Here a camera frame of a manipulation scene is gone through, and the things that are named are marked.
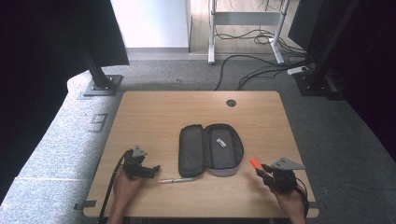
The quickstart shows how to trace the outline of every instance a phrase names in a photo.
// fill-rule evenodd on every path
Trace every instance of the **gray carpet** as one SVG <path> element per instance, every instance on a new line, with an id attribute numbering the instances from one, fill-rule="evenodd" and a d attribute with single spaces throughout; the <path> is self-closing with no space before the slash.
<path id="1" fill-rule="evenodd" d="M 0 222 L 95 223 L 74 206 L 88 195 L 122 94 L 213 91 L 220 63 L 131 60 L 131 66 L 107 67 L 107 75 L 124 75 L 113 97 L 81 96 L 88 72 L 71 78 L 62 108 L 0 207 Z M 235 90 L 241 77 L 264 65 L 227 63 L 219 90 Z M 303 97 L 286 72 L 253 78 L 242 91 L 278 91 L 282 98 L 320 208 L 307 223 L 396 223 L 396 164 L 346 101 Z"/>

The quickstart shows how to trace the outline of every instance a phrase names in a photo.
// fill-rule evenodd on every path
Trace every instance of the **open black case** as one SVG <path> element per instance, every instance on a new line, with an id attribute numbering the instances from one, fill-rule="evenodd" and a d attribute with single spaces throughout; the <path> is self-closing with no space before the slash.
<path id="1" fill-rule="evenodd" d="M 206 128 L 193 124 L 180 132 L 178 172 L 182 177 L 198 176 L 206 168 L 216 176 L 235 175 L 243 156 L 242 141 L 228 124 Z"/>

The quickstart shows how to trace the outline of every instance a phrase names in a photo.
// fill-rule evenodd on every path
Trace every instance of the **orange tip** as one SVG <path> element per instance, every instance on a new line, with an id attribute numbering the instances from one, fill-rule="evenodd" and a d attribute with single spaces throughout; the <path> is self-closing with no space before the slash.
<path id="1" fill-rule="evenodd" d="M 261 170 L 261 171 L 264 171 L 264 169 L 262 168 L 262 165 L 256 160 L 256 158 L 250 159 L 250 164 L 251 164 L 254 168 L 256 168 L 256 169 L 258 169 L 258 170 Z"/>

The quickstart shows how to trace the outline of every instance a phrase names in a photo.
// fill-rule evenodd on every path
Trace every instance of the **pen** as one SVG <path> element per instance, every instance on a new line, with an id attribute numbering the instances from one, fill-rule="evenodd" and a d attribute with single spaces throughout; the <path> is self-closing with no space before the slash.
<path id="1" fill-rule="evenodd" d="M 191 182 L 197 180 L 197 177 L 187 177 L 187 178 L 179 178 L 179 179 L 163 179 L 158 181 L 160 184 L 172 184 L 172 183 L 183 183 L 183 182 Z"/>

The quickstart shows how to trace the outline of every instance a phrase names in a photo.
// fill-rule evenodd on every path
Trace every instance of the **table top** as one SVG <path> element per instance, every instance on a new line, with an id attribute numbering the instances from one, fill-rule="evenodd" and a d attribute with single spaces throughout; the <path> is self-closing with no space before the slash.
<path id="1" fill-rule="evenodd" d="M 234 100 L 234 106 L 227 101 Z M 206 127 L 227 123 L 238 132 L 245 149 L 236 175 L 216 177 L 205 171 L 193 182 L 158 184 L 179 178 L 179 135 L 191 124 Z M 87 201 L 88 217 L 99 217 L 112 172 L 122 154 L 139 145 L 148 155 L 143 166 L 161 165 L 146 179 L 129 204 L 127 217 L 285 217 L 275 196 L 256 175 L 249 159 L 272 164 L 281 157 L 303 164 L 281 98 L 275 91 L 127 91 L 120 102 Z M 308 201 L 314 194 L 305 171 L 295 174 L 306 185 Z M 105 216 L 113 202 L 108 200 Z M 308 217 L 317 217 L 310 208 Z"/>

